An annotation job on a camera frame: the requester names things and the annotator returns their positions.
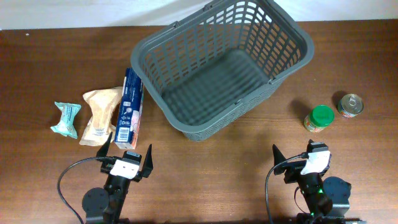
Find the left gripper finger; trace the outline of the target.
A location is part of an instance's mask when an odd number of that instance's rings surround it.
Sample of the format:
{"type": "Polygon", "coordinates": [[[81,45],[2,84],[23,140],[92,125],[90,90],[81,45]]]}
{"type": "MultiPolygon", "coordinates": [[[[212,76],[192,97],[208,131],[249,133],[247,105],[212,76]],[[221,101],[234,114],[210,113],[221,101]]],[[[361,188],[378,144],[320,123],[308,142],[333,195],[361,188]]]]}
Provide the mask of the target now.
{"type": "Polygon", "coordinates": [[[153,168],[152,145],[150,144],[141,170],[143,178],[148,178],[153,171],[153,168]]]}
{"type": "Polygon", "coordinates": [[[111,144],[111,140],[112,140],[112,136],[113,134],[110,133],[106,142],[100,147],[100,149],[98,150],[98,152],[96,153],[97,157],[106,157],[108,150],[109,150],[109,146],[111,144]]]}

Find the green lid jar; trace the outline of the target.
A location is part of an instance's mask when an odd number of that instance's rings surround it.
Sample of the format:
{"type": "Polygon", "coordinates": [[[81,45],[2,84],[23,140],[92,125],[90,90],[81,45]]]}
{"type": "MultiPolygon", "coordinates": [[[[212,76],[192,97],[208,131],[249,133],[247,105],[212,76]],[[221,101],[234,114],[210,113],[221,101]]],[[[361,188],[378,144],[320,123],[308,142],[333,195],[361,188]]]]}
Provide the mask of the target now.
{"type": "Polygon", "coordinates": [[[319,133],[335,119],[333,110],[327,105],[318,105],[305,117],[304,127],[313,133],[319,133]]]}

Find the teal snack packet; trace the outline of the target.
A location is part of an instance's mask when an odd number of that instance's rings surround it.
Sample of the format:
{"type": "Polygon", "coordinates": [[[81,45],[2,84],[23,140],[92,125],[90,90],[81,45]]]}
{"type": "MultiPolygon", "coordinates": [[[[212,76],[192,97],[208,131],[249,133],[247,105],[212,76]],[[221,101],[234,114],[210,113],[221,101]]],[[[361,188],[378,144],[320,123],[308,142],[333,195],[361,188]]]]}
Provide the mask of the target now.
{"type": "Polygon", "coordinates": [[[75,116],[81,109],[81,105],[73,103],[55,102],[55,106],[61,111],[60,121],[57,125],[51,126],[50,129],[63,136],[69,136],[73,139],[78,138],[77,131],[73,125],[75,116]]]}

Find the tan paper pouch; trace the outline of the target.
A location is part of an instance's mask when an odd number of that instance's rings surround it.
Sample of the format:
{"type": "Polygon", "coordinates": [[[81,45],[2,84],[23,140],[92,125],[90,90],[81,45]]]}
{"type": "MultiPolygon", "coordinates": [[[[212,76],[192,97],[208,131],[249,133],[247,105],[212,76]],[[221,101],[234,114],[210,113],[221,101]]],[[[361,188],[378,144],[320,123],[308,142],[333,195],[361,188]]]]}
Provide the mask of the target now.
{"type": "Polygon", "coordinates": [[[90,118],[79,144],[84,146],[101,146],[110,134],[116,130],[111,124],[115,108],[121,101],[123,88],[117,86],[109,89],[93,90],[85,93],[83,99],[90,106],[90,118]]]}

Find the blue cardboard box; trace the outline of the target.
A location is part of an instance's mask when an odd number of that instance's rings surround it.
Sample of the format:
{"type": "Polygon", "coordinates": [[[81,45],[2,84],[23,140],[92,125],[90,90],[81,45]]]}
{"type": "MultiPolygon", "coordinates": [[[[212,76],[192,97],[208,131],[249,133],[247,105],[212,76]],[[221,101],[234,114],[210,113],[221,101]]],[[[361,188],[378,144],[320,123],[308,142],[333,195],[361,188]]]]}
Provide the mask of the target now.
{"type": "Polygon", "coordinates": [[[127,68],[114,139],[118,148],[125,150],[136,148],[143,101],[143,82],[133,68],[127,68]]]}

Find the small tin can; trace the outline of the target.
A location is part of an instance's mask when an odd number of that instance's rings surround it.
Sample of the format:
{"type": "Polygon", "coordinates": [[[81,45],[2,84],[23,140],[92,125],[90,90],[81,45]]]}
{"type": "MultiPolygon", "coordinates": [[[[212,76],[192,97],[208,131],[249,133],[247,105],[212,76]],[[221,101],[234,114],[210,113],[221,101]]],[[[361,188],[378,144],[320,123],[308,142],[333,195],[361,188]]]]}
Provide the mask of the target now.
{"type": "Polygon", "coordinates": [[[347,94],[338,102],[337,108],[342,116],[353,118],[362,113],[364,109],[363,99],[353,93],[347,94]]]}

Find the grey plastic basket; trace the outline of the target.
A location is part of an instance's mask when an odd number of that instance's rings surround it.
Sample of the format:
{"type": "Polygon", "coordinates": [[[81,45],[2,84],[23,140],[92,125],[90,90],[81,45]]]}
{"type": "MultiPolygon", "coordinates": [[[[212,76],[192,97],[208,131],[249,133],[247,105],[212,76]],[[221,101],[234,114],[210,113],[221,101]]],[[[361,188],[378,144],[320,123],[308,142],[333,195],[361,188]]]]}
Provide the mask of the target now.
{"type": "Polygon", "coordinates": [[[212,1],[141,40],[131,65],[168,122],[202,141],[268,99],[314,51],[273,0],[212,1]]]}

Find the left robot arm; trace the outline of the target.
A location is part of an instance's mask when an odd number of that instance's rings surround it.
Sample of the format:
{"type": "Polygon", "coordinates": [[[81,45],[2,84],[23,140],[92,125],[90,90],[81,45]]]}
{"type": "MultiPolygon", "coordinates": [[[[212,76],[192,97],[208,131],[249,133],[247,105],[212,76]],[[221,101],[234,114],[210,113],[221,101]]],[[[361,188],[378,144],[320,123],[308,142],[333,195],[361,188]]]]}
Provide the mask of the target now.
{"type": "Polygon", "coordinates": [[[107,156],[110,143],[111,137],[96,154],[96,160],[101,162],[100,172],[108,176],[106,182],[103,187],[87,191],[82,199],[87,223],[129,223],[120,217],[129,186],[148,178],[154,168],[151,145],[142,160],[140,154],[131,151],[125,151],[122,157],[107,156]]]}

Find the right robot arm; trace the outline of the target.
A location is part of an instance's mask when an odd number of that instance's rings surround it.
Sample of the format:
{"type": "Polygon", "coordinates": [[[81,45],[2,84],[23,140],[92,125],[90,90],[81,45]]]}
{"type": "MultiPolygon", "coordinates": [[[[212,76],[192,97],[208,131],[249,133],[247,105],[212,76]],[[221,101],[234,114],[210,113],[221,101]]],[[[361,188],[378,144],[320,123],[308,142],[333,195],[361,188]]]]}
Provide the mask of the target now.
{"type": "Polygon", "coordinates": [[[323,179],[330,168],[331,161],[331,152],[325,143],[309,140],[305,152],[290,158],[286,158],[274,144],[272,153],[274,166],[268,172],[264,186],[266,209],[271,223],[273,221],[268,193],[271,174],[283,174],[286,184],[298,185],[295,193],[301,193],[308,212],[302,210],[298,213],[296,223],[365,223],[364,220],[358,218],[345,217],[350,208],[351,184],[334,176],[323,179]]]}

